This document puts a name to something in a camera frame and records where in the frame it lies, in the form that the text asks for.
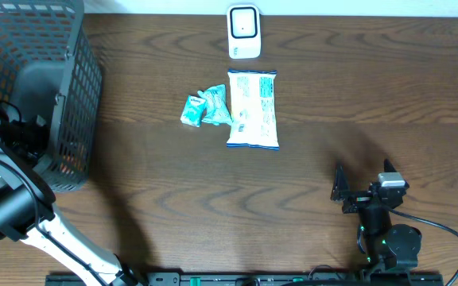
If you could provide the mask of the teal snack packet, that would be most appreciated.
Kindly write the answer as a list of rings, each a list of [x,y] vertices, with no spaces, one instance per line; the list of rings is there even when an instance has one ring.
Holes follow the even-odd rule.
[[[227,108],[226,86],[220,84],[209,87],[206,91],[197,91],[197,94],[206,100],[206,114],[202,123],[218,126],[220,124],[232,124],[232,118]]]

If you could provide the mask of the small teal tissue pack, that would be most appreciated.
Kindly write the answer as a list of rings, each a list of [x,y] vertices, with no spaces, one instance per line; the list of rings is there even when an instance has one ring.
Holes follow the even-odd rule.
[[[180,116],[180,121],[185,125],[200,127],[205,108],[205,99],[189,95]]]

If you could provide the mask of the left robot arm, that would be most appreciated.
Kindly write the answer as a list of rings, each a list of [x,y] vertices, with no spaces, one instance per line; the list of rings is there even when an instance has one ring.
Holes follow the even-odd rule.
[[[147,285],[149,281],[84,236],[61,213],[51,188],[33,170],[49,130],[40,116],[11,120],[0,100],[0,240],[47,253],[86,285]]]

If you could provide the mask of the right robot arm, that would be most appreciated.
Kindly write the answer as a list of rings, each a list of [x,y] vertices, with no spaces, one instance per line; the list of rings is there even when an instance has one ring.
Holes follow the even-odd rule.
[[[367,255],[363,270],[367,280],[374,274],[408,272],[417,267],[421,232],[406,224],[393,224],[390,213],[403,203],[409,184],[389,160],[368,189],[352,191],[343,167],[336,166],[330,200],[342,203],[342,212],[359,216],[357,243]]]

